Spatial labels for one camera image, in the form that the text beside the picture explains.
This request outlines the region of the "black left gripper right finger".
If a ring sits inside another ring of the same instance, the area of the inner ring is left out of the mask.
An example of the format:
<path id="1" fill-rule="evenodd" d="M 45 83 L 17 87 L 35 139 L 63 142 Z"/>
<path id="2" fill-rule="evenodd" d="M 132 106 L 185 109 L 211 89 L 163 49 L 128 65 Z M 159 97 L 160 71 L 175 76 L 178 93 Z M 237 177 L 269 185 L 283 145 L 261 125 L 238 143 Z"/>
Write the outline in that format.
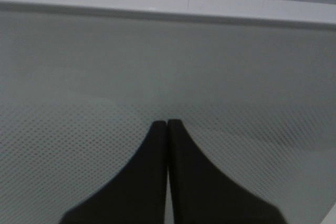
<path id="1" fill-rule="evenodd" d="M 277 207 L 221 172 L 181 120 L 169 120 L 167 134 L 175 223 L 286 223 Z"/>

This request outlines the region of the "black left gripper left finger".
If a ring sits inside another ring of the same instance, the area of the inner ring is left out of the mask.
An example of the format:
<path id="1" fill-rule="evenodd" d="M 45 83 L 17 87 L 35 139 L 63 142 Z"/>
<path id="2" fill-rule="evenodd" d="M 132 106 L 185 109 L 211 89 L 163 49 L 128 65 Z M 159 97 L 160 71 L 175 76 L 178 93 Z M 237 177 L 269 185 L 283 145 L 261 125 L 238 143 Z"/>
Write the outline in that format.
<path id="1" fill-rule="evenodd" d="M 167 124 L 155 121 L 123 169 L 61 223 L 164 223 Z"/>

